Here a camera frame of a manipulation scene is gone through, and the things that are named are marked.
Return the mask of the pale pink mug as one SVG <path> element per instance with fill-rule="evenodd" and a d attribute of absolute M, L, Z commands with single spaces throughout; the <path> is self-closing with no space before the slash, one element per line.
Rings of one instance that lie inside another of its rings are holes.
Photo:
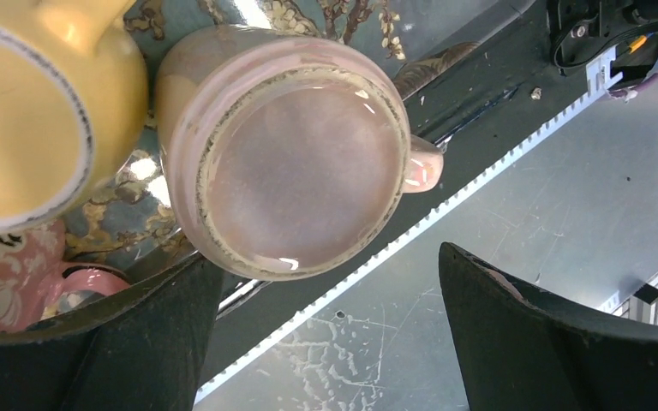
<path fill-rule="evenodd" d="M 411 133 L 386 73 L 327 39 L 197 30 L 160 64 L 154 110 L 182 232 L 247 278 L 291 281 L 343 264 L 444 166 Z"/>

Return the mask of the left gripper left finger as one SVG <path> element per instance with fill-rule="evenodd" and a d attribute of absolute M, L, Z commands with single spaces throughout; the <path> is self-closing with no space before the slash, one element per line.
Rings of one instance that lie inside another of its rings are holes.
<path fill-rule="evenodd" d="M 15 333 L 0 410 L 190 410 L 222 293 L 202 257 Z"/>

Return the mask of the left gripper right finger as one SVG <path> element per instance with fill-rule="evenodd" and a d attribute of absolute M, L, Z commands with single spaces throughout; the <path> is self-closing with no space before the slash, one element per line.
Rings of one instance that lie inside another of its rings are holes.
<path fill-rule="evenodd" d="M 586 307 L 441 244 L 440 288 L 473 410 L 658 410 L 658 326 Z"/>

